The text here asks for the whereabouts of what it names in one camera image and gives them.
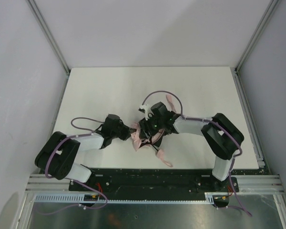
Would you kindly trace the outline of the pink umbrella with black lining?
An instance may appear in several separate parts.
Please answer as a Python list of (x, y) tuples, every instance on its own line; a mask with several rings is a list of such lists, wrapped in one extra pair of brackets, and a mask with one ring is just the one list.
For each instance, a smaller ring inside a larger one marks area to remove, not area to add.
[[(176, 132), (176, 130), (173, 127), (173, 122), (178, 117), (175, 106), (173, 104), (172, 95), (167, 93), (166, 100), (170, 108), (167, 108), (163, 102), (158, 102), (151, 106), (152, 112), (149, 113), (149, 118), (155, 116), (164, 119), (163, 137)], [(173, 167), (171, 162), (165, 160), (164, 151), (160, 148), (161, 143), (152, 143), (151, 140), (141, 139), (139, 137), (139, 131), (140, 131), (139, 121), (132, 124), (131, 128), (134, 129), (133, 133), (131, 134), (131, 138), (133, 141), (133, 147), (136, 151), (142, 147), (150, 147), (155, 151), (155, 155), (158, 159), (160, 159), (168, 167), (170, 168)]]

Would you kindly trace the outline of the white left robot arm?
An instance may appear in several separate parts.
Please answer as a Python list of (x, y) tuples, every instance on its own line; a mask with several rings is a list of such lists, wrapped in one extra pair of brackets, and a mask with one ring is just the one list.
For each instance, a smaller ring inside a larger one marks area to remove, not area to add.
[[(97, 122), (100, 126), (96, 130), (76, 126), (73, 122), (79, 119)], [(76, 117), (71, 120), (71, 125), (87, 133), (66, 135), (56, 131), (35, 158), (35, 166), (44, 171), (47, 178), (87, 182), (92, 171), (85, 165), (75, 162), (77, 153), (104, 149), (112, 143), (112, 140), (118, 138), (125, 141), (136, 132), (136, 129), (126, 126), (115, 114), (107, 115), (103, 122), (86, 117)]]

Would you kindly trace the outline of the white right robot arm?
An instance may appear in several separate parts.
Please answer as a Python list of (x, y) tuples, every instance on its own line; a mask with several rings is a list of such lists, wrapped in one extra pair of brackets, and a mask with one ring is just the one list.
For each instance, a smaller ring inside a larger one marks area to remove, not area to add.
[(158, 102), (153, 106), (143, 104), (139, 111), (144, 118), (139, 121), (139, 138), (151, 144), (160, 144), (170, 134), (203, 136), (215, 154), (212, 176), (224, 181), (232, 171), (235, 157), (242, 154), (241, 144), (245, 137), (222, 113), (211, 118), (194, 118), (169, 111)]

